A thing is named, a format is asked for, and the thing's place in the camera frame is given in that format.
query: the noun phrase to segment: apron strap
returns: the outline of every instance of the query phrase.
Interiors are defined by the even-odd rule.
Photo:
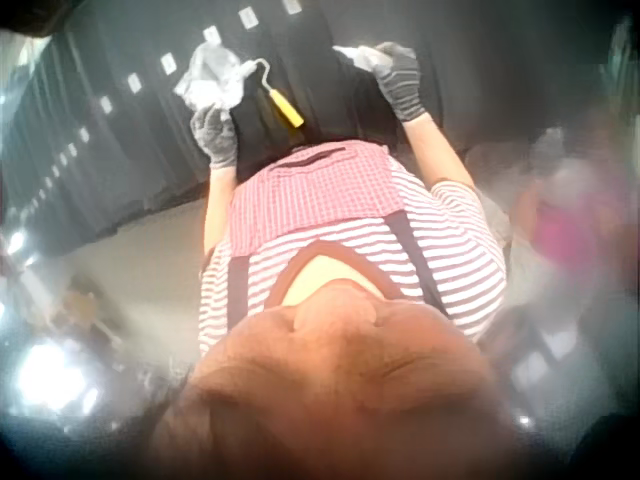
[[[227,331],[231,331],[249,313],[250,255],[229,261],[227,280]]]
[[[424,257],[422,248],[413,234],[413,228],[411,228],[407,212],[404,210],[394,212],[391,215],[386,216],[384,218],[384,222],[389,227],[389,230],[391,230],[391,233],[393,233],[398,239],[398,243],[400,243],[405,253],[408,255],[411,263],[416,267],[416,274],[420,280],[420,288],[422,288],[422,299],[424,303],[437,308],[445,317],[449,318],[449,315],[447,315],[447,311],[442,304],[440,294],[438,293],[436,282],[433,279],[431,267],[429,267],[429,263]]]

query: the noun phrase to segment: hand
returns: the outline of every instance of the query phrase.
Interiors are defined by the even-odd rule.
[[[420,101],[420,65],[416,53],[392,42],[376,48],[393,59],[391,69],[378,64],[373,73],[398,119],[406,123],[426,113]]]
[[[211,169],[238,165],[238,138],[227,110],[203,108],[191,120],[191,131],[198,146],[211,159]]]

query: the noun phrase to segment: nose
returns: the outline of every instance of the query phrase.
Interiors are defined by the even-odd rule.
[[[375,295],[354,282],[330,282],[298,306],[294,330],[330,334],[370,329],[376,324],[379,302]]]

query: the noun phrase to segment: roller handle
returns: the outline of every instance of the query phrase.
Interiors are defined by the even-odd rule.
[[[269,96],[271,97],[271,100],[273,100],[273,103],[275,103],[280,109],[282,114],[287,117],[287,120],[291,122],[291,125],[293,125],[294,128],[300,128],[304,124],[304,118],[300,116],[293,105],[289,103],[289,100],[287,100],[278,90],[275,88],[271,89],[269,91]]]

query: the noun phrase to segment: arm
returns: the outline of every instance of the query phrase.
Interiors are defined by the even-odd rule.
[[[238,141],[228,111],[215,106],[198,111],[191,120],[198,146],[211,159],[207,214],[204,224],[204,252],[208,254],[224,237],[229,207],[236,189]]]
[[[395,43],[378,47],[392,65],[373,67],[380,90],[402,122],[417,157],[422,180],[431,188],[442,180],[473,187],[460,158],[434,123],[420,100],[420,65],[413,50]]]

